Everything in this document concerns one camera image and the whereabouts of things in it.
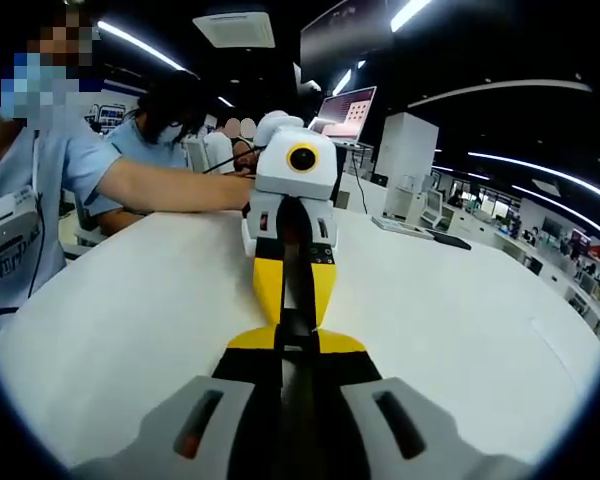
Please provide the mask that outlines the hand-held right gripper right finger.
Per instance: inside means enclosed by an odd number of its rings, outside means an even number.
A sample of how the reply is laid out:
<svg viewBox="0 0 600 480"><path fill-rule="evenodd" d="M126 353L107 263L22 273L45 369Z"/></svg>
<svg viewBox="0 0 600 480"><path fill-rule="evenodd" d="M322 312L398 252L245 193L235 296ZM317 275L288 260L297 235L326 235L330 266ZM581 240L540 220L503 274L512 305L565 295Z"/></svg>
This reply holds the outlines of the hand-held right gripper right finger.
<svg viewBox="0 0 600 480"><path fill-rule="evenodd" d="M454 417L354 338L315 333L318 431L331 479L526 479L528 464L464 440Z"/></svg>

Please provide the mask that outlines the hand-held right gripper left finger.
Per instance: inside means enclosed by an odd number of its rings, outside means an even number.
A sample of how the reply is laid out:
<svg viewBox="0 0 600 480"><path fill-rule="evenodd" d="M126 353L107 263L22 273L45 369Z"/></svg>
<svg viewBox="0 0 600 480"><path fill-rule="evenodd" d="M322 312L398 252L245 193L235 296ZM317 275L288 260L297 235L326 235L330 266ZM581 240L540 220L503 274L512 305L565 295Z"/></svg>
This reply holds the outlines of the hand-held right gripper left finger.
<svg viewBox="0 0 600 480"><path fill-rule="evenodd" d="M85 461L75 479L257 479L278 440L282 356L276 327L239 334L209 376L198 375L152 409L135 440Z"/></svg>

